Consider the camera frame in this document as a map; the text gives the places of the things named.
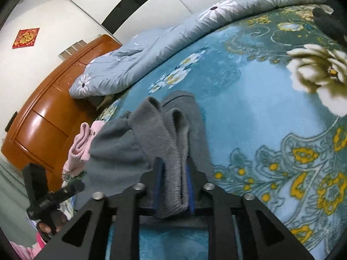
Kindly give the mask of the person's left hand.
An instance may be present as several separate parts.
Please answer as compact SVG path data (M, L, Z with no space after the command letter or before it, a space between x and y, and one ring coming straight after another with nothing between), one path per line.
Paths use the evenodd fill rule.
M43 241L47 243L67 222L68 219L62 211L54 210L50 214L50 217L40 220L37 223L36 228Z

